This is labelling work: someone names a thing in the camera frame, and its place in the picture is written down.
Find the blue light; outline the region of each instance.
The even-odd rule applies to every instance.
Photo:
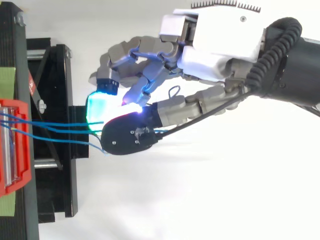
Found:
[[[102,130],[110,120],[130,114],[142,113],[142,107],[136,103],[121,106],[116,97],[103,92],[93,92],[88,96],[86,107],[86,121],[88,123],[103,122],[103,124],[89,125],[92,131]]]

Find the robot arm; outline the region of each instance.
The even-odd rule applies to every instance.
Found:
[[[235,109],[250,95],[304,108],[320,103],[320,45],[301,38],[302,27],[293,18],[263,29],[259,12],[232,0],[193,5],[165,16],[159,38],[134,37],[111,47],[100,59],[97,89],[114,94],[119,83],[131,87],[123,102],[143,111],[107,122],[103,149],[115,155],[146,150],[169,134]],[[138,57],[147,61],[136,63]],[[221,84],[145,106],[158,86],[178,76]],[[178,126],[154,131],[171,125]]]

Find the serrated edge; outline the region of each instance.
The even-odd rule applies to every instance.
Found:
[[[191,9],[200,9],[212,6],[237,6],[237,0],[209,0],[209,1],[197,1],[191,3]]]
[[[260,13],[260,11],[261,11],[261,7],[259,7],[259,6],[254,6],[254,5],[241,3],[241,2],[239,2],[238,8],[239,9],[245,9],[245,10],[253,11],[253,12],[256,12],[256,13]]]

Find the metal bolt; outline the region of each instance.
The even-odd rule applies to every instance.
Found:
[[[67,49],[65,54],[68,59],[72,59],[72,57],[74,55],[70,49]]]
[[[26,24],[24,22],[24,15],[25,13],[23,11],[20,11],[17,13],[17,15],[14,17],[14,22],[16,24],[19,24],[21,27],[25,27]]]
[[[39,100],[39,102],[38,102],[39,113],[44,114],[46,109],[47,109],[47,105],[45,104],[45,102],[42,99]]]
[[[247,21],[247,18],[245,16],[242,16],[240,17],[240,21],[244,23],[245,21]]]

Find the red plastic holder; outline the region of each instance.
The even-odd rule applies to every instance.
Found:
[[[4,113],[4,110],[9,110],[9,114],[23,120],[28,120],[28,105],[25,102],[0,99],[0,110],[1,113]],[[0,115],[0,119],[13,121],[10,117],[4,119],[3,115]],[[10,126],[23,132],[29,132],[29,126],[26,123],[12,123]],[[10,136],[9,141],[8,138],[5,139],[3,137],[5,133],[7,136]],[[22,188],[30,180],[31,163],[29,137],[0,126],[0,197]]]

